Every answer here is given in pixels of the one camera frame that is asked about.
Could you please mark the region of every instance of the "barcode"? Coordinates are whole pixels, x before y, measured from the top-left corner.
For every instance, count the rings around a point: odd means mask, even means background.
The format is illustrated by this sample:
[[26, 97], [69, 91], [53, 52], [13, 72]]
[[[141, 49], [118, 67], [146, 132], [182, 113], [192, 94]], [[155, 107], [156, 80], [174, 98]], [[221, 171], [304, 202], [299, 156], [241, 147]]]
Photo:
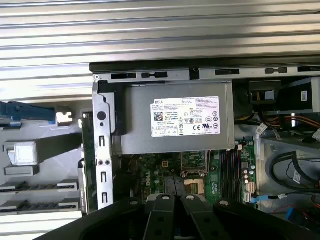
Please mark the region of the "barcode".
[[301, 92], [301, 102], [306, 102], [308, 99], [308, 92], [307, 91], [302, 91]]

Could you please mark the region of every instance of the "motherboard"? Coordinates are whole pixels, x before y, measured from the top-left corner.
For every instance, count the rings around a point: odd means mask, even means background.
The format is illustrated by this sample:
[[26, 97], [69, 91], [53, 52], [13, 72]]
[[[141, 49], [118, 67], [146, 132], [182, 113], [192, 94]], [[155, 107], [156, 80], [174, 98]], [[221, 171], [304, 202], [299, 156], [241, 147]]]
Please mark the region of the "motherboard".
[[187, 194], [203, 195], [210, 204], [220, 198], [250, 203], [256, 193], [256, 157], [252, 140], [236, 142], [231, 150], [137, 154], [123, 156], [135, 161], [139, 193], [165, 192], [165, 178], [183, 179]]
[[214, 204], [220, 198], [250, 203], [256, 193], [256, 155], [252, 140], [236, 141], [235, 149], [210, 152], [205, 178], [206, 199]]

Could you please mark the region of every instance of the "red wire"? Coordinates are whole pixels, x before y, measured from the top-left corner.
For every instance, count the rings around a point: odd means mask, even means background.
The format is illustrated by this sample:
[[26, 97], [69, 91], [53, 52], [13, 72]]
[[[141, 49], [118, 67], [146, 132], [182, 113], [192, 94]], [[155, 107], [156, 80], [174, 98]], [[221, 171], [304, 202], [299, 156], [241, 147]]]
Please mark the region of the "red wire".
[[276, 210], [274, 210], [271, 214], [274, 214], [274, 213], [278, 212], [279, 210], [285, 209], [285, 208], [287, 208], [287, 207], [292, 207], [292, 208], [296, 209], [297, 211], [301, 212], [305, 217], [311, 219], [311, 217], [309, 217], [308, 214], [306, 214], [304, 211], [302, 211], [301, 209], [296, 208], [294, 205], [291, 205], [291, 204], [288, 204], [288, 205], [279, 207], [279, 208], [277, 208]]

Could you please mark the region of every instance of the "blue tab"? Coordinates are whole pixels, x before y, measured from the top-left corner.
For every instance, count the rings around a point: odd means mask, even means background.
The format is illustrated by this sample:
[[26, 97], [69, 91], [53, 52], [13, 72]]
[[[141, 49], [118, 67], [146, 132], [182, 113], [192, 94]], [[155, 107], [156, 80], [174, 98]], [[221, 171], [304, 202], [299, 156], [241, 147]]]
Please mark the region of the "blue tab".
[[17, 101], [9, 101], [8, 103], [0, 101], [0, 117], [11, 118], [13, 121], [26, 119], [55, 122], [56, 113], [54, 108], [33, 106]]
[[258, 196], [256, 198], [252, 198], [251, 203], [256, 204], [257, 202], [265, 201], [265, 200], [268, 200], [268, 195], [263, 195], [263, 196]]

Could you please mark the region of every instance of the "screw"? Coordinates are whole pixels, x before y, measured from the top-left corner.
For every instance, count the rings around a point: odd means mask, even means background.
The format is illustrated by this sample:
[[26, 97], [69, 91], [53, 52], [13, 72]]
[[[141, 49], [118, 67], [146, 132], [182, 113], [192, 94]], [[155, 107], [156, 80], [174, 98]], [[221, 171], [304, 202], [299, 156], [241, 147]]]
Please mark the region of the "screw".
[[221, 201], [219, 202], [219, 204], [222, 206], [229, 206], [229, 203], [227, 201]]
[[194, 200], [194, 199], [195, 199], [195, 197], [194, 197], [194, 196], [192, 196], [192, 195], [188, 195], [188, 196], [186, 196], [186, 199], [187, 199], [187, 200]]

